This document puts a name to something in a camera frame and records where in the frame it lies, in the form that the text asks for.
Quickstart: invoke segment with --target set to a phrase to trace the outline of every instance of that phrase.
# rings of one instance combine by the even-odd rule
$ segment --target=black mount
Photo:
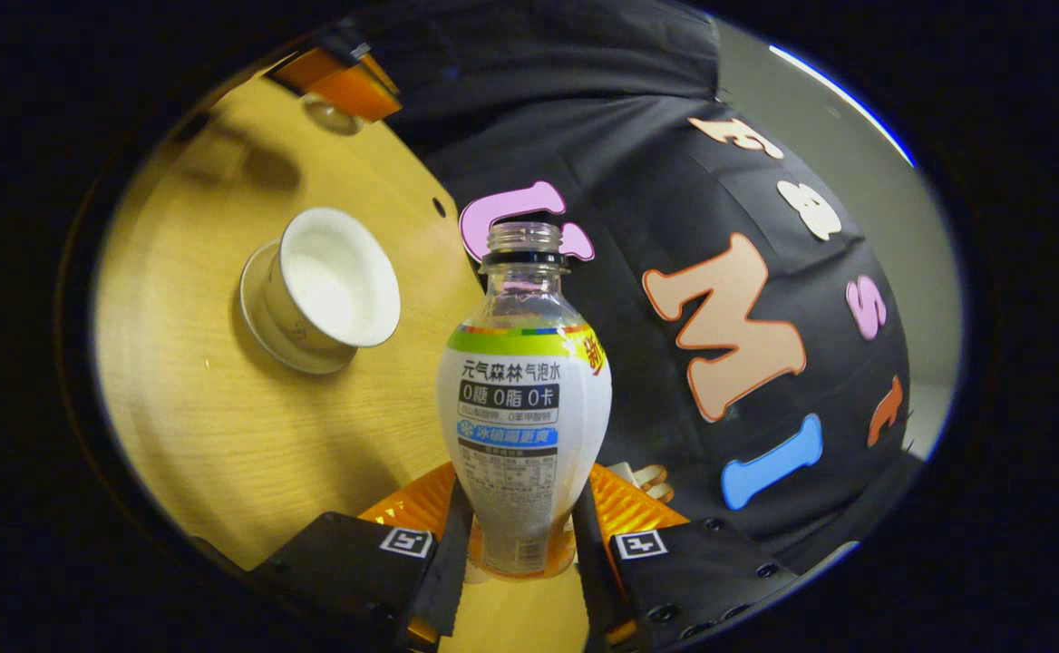
[[[352,633],[359,650],[433,653],[438,638],[411,635],[409,624],[420,618],[438,636],[453,635],[471,524],[472,509],[455,480],[442,542],[427,530],[325,512],[244,572],[210,542],[193,541],[287,611],[343,639]],[[682,648],[685,640],[716,635],[738,613],[783,594],[797,578],[722,520],[614,536],[612,562],[589,483],[575,505],[574,529],[590,620],[588,653]],[[609,633],[630,619],[633,635],[609,643]]]

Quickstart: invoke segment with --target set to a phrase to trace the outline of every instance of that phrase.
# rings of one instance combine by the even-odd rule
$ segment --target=peach letter
[[[733,350],[716,359],[693,359],[687,366],[690,393],[706,421],[719,421],[751,389],[787,371],[798,375],[807,365],[804,341],[793,324],[748,319],[766,282],[765,260],[741,234],[732,235],[732,247],[721,255],[686,270],[643,273],[646,296],[667,322],[682,318],[686,302],[707,295],[679,331],[678,346]]]
[[[777,148],[771,141],[767,141],[766,138],[759,135],[758,131],[751,129],[738,119],[708,121],[688,117],[686,120],[690,121],[690,124],[696,125],[707,137],[712,137],[720,143],[730,142],[743,149],[762,149],[773,160],[784,158],[783,149]]]

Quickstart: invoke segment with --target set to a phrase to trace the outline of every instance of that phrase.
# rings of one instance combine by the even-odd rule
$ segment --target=pink letter
[[[587,236],[582,228],[567,222],[562,225],[562,247],[558,248],[558,253],[579,260],[590,260],[595,257],[595,244],[591,243],[590,236]]]
[[[472,259],[480,261],[488,254],[485,239],[488,229],[498,219],[511,218],[538,211],[558,215],[566,213],[562,195],[548,181],[539,181],[528,188],[507,191],[504,194],[485,195],[469,202],[461,212],[461,240]]]
[[[846,295],[848,308],[852,309],[852,318],[860,327],[860,334],[864,335],[864,340],[877,338],[880,327],[889,319],[889,309],[885,308],[885,301],[880,296],[880,289],[877,289],[873,278],[861,276],[849,283]]]

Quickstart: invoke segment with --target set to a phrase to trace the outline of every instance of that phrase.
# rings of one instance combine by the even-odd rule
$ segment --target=white wall
[[[905,446],[927,456],[948,413],[964,339],[962,283],[936,199],[836,92],[771,53],[766,41],[725,23],[719,30],[724,98],[836,192],[889,276],[910,347],[914,415]],[[794,54],[790,42],[774,46]],[[872,98],[857,99],[869,106]],[[894,135],[903,145],[902,133]]]

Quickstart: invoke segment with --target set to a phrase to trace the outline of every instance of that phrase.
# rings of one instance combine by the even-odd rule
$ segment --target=nutrition facts table
[[[457,442],[463,475],[479,498],[501,502],[528,518],[550,518],[557,447],[489,447],[465,438]]]

